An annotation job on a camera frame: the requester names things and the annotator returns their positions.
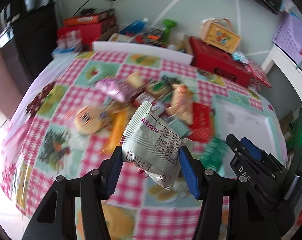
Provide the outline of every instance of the red box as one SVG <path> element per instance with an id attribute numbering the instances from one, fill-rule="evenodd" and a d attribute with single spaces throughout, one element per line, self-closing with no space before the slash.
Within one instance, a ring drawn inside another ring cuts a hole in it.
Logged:
<path id="1" fill-rule="evenodd" d="M 57 36 L 60 38 L 64 33 L 81 30 L 82 43 L 84 45 L 91 45 L 91 43 L 99 38 L 103 33 L 107 32 L 116 25 L 116 17 L 111 17 L 105 21 L 99 23 L 76 25 L 76 26 L 64 26 L 57 30 Z"/>
<path id="2" fill-rule="evenodd" d="M 244 65 L 234 61 L 230 54 L 195 37 L 190 37 L 190 44 L 194 54 L 192 66 L 248 87 L 250 74 Z"/>

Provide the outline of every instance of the purple snack package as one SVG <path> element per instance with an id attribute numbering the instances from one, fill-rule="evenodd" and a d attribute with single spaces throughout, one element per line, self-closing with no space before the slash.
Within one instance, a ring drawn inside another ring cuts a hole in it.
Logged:
<path id="1" fill-rule="evenodd" d="M 95 84 L 95 88 L 120 103 L 128 102 L 140 92 L 140 90 L 133 88 L 124 79 L 117 78 L 103 78 Z"/>

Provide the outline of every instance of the blue gripper pad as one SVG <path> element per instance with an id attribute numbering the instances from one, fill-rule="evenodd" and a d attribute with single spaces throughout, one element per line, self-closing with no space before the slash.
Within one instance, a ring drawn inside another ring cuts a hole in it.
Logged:
<path id="1" fill-rule="evenodd" d="M 118 179 L 120 176 L 120 172 L 122 169 L 123 161 L 122 161 L 122 147 L 117 146 L 108 162 L 108 166 L 110 167 L 110 171 L 107 177 L 107 195 L 111 196 L 114 191 L 116 184 L 118 183 Z"/>
<path id="2" fill-rule="evenodd" d="M 188 185 L 190 193 L 199 200 L 200 197 L 200 189 L 199 189 L 199 181 L 198 176 L 201 176 L 201 172 L 196 170 L 197 167 L 193 166 L 194 159 L 191 156 L 188 148 L 186 146 L 182 146 L 179 151 L 179 161 L 181 165 L 181 169 L 185 178 L 185 181 Z"/>

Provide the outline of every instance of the green packet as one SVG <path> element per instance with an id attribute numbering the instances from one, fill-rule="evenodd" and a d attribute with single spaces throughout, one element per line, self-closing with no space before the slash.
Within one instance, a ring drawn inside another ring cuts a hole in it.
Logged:
<path id="1" fill-rule="evenodd" d="M 228 152 L 229 147 L 227 144 L 214 137 L 205 148 L 205 151 L 200 154 L 198 159 L 202 162 L 206 169 L 218 171 L 222 165 L 222 160 L 225 154 Z"/>

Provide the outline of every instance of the floor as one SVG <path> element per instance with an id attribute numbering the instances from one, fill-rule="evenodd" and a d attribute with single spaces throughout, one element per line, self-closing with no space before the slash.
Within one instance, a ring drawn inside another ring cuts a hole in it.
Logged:
<path id="1" fill-rule="evenodd" d="M 0 149 L 1 142 L 5 135 L 5 124 L 0 129 Z M 21 240 L 25 229 L 29 223 L 29 218 L 23 216 L 15 207 L 15 204 L 3 193 L 0 187 L 0 224 L 12 240 Z"/>

